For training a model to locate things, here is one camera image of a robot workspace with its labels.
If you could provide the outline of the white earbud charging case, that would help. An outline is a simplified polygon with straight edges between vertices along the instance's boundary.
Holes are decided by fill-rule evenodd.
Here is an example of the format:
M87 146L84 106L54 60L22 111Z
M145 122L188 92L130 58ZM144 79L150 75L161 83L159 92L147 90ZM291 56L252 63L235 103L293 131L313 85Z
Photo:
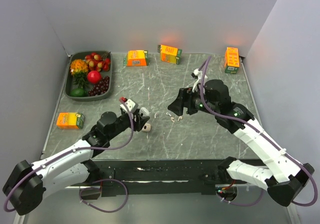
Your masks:
M150 116L150 113L149 113L149 110L145 107L141 107L140 110L139 110L139 115L140 116L147 116L149 117Z

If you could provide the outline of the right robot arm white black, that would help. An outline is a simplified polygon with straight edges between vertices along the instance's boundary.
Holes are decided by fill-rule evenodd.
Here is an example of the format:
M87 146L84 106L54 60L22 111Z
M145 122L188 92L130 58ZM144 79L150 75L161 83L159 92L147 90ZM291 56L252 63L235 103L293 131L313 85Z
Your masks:
M312 181L314 168L290 156L260 126L254 115L242 104L233 102L227 85L221 80L209 80L203 87L181 88L168 110L181 116L198 111L213 114L217 123L245 143L265 167L246 164L228 157L219 165L218 176L224 183L240 180L266 190L281 206L289 206Z

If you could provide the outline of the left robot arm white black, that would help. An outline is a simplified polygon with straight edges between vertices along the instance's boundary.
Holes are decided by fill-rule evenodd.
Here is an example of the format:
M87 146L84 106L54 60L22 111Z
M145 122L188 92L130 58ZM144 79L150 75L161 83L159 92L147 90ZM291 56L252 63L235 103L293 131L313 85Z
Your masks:
M6 199L3 209L25 215L33 211L49 195L73 184L95 184L99 169L92 158L112 150L110 141L127 130L141 131L149 121L149 111L142 107L135 111L101 115L96 125L72 146L46 159L17 163L3 186Z

